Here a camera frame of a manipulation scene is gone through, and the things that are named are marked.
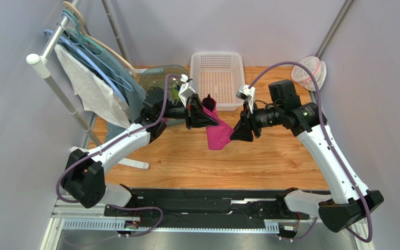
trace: white bracket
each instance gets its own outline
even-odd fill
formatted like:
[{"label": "white bracket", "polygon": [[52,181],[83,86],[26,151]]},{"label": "white bracket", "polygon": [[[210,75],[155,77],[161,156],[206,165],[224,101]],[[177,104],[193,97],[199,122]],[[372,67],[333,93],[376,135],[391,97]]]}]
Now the white bracket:
[{"label": "white bracket", "polygon": [[255,101],[255,87],[249,88],[249,85],[240,86],[239,91],[237,92],[237,98],[247,101],[251,113],[253,112]]},{"label": "white bracket", "polygon": [[197,84],[193,80],[186,82],[180,86],[179,98],[184,107],[186,107],[186,101],[188,100],[188,98],[191,95],[195,94],[196,87]]},{"label": "white bracket", "polygon": [[285,202],[292,212],[301,212],[315,217],[319,216],[319,202],[326,202],[331,195],[305,193],[301,190],[293,191],[286,195]]},{"label": "white bracket", "polygon": [[51,72],[47,69],[47,59],[37,54],[30,54],[26,57],[26,62],[32,66],[35,72],[42,78],[46,79],[51,76]]}]

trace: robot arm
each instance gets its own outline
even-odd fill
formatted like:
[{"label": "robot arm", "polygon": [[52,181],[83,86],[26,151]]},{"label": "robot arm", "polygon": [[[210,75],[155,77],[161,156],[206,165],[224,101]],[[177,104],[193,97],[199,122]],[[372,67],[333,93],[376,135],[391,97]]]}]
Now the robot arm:
[{"label": "robot arm", "polygon": [[[318,107],[315,103],[302,105],[294,83],[283,80],[268,86],[273,104],[265,108],[257,108],[254,103],[255,90],[248,87],[239,90],[238,97],[246,100],[240,121],[231,135],[232,140],[253,141],[261,136],[261,129],[275,125],[283,125],[298,137],[322,172],[331,195],[318,195],[288,189],[277,197],[277,201],[286,213],[302,212],[320,217],[323,223],[333,232],[339,232],[366,216],[359,195],[352,186],[347,174],[325,140],[318,118]],[[341,152],[333,139],[330,127],[323,117],[325,129],[332,140],[332,146]],[[362,195],[367,201],[370,211],[375,210],[382,202],[379,191],[370,191],[349,165],[342,153],[339,153],[344,165],[355,179]]]},{"label": "robot arm", "polygon": [[[214,118],[203,112],[202,102],[194,89],[195,83],[192,80],[184,83],[179,93],[182,101],[166,102],[164,117],[185,119],[188,129],[218,125]],[[124,207],[132,197],[131,192],[125,186],[105,183],[104,176],[120,160],[153,142],[163,133],[166,128],[163,121],[149,127],[157,121],[163,110],[163,98],[163,89],[156,87],[149,90],[143,102],[141,116],[127,130],[87,152],[80,149],[73,151],[66,169],[86,155],[95,154],[95,156],[79,163],[67,173],[61,181],[61,187],[85,208],[91,208],[99,202]],[[144,126],[148,127],[129,135]]]}]

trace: wooden surface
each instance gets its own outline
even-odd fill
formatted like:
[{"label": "wooden surface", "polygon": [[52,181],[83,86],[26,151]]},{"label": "wooden surface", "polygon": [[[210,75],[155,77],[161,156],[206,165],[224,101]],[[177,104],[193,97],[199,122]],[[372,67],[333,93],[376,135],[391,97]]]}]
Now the wooden surface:
[{"label": "wooden surface", "polygon": [[[245,67],[246,83],[265,68]],[[271,102],[267,85],[289,79],[290,72],[291,68],[281,67],[265,74],[255,85],[256,99]],[[299,85],[296,89],[303,104],[310,102],[307,90]],[[234,127],[241,109],[218,114]],[[97,118],[94,132],[103,142],[107,132],[103,119]],[[205,128],[170,127],[156,141],[128,156],[150,163],[148,170],[117,165],[106,181],[137,188],[328,189],[311,155],[291,131],[276,126],[263,128],[261,134],[254,142],[232,141],[221,151],[210,151]]]}]

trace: cable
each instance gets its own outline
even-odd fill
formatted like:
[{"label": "cable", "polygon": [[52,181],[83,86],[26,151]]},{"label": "cable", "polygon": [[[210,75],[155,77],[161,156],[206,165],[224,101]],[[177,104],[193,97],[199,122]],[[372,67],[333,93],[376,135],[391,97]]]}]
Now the cable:
[{"label": "cable", "polygon": [[132,224],[133,224],[134,226],[136,226],[136,227],[139,227],[139,225],[137,224],[137,222],[135,222],[135,220],[134,220],[134,217],[135,217],[136,214],[137,214],[137,210],[135,211],[134,215],[132,215]]},{"label": "cable", "polygon": [[348,168],[346,167],[345,163],[343,162],[343,160],[341,159],[339,153],[337,152],[337,150],[334,148],[334,146],[331,143],[330,137],[327,133],[327,130],[325,129],[325,125],[323,122],[323,112],[322,112],[322,100],[320,97],[320,90],[319,90],[319,86],[317,84],[316,78],[314,77],[314,75],[311,73],[311,71],[309,71],[308,68],[306,68],[305,66],[303,66],[302,64],[299,64],[295,61],[283,61],[283,62],[279,62],[278,64],[274,64],[272,66],[270,66],[269,68],[265,69],[262,73],[260,73],[256,79],[254,79],[254,81],[249,85],[249,89],[252,88],[252,86],[254,86],[254,84],[269,70],[278,67],[280,65],[286,65],[286,64],[292,64],[292,65],[296,65],[301,67],[303,70],[306,71],[306,73],[308,73],[309,77],[311,77],[311,80],[314,84],[314,87],[316,89],[316,95],[317,95],[317,111],[318,111],[318,115],[319,115],[319,121],[320,121],[320,127],[322,128],[322,132],[323,135],[325,137],[325,140],[328,142],[328,147],[331,149],[332,153],[334,154],[334,156],[336,157],[337,161],[339,162],[339,164],[342,166],[343,171],[345,172],[346,176],[348,176],[349,181],[351,182],[351,184],[353,185],[354,189],[357,192],[357,195],[360,197],[360,200],[362,201],[362,205],[364,207],[365,210],[365,214],[366,214],[366,218],[367,218],[367,224],[368,224],[368,237],[366,239],[360,237],[360,235],[358,235],[357,233],[355,233],[351,228],[346,227],[346,229],[352,233],[356,238],[358,238],[359,240],[368,243],[371,242],[372,240],[372,223],[371,223],[371,212],[369,211],[369,207],[368,204],[362,194],[362,192],[359,189],[359,186],[357,185],[356,181],[354,180],[353,176],[350,174]]},{"label": "cable", "polygon": [[303,240],[304,238],[308,237],[308,235],[311,233],[311,231],[313,230],[313,228],[316,226],[317,219],[318,219],[317,217],[314,218],[314,221],[312,221],[313,223],[311,224],[311,227],[309,227],[308,231],[306,231],[306,233],[305,233],[304,235],[302,235],[302,236],[300,236],[300,237],[298,237],[298,238],[293,238],[293,239],[292,239],[292,238],[286,238],[286,237],[278,236],[277,234],[274,234],[273,236],[276,236],[276,237],[279,238],[279,240],[281,240],[281,241],[286,241],[286,242],[301,241],[301,240]]},{"label": "cable", "polygon": [[268,103],[266,103],[266,102],[264,102],[264,101],[261,101],[261,100],[255,100],[254,103],[256,103],[256,102],[259,102],[259,103],[263,103],[263,104],[265,104],[265,105],[268,105]]}]

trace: white basket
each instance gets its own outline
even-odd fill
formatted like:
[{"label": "white basket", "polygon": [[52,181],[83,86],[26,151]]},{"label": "white basket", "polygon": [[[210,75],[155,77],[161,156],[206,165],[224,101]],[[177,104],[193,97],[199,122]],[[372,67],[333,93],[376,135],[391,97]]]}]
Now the white basket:
[{"label": "white basket", "polygon": [[236,97],[245,84],[242,57],[234,52],[198,52],[191,57],[191,78],[197,83],[196,92],[203,99],[211,95],[217,110],[234,111],[243,105]]}]

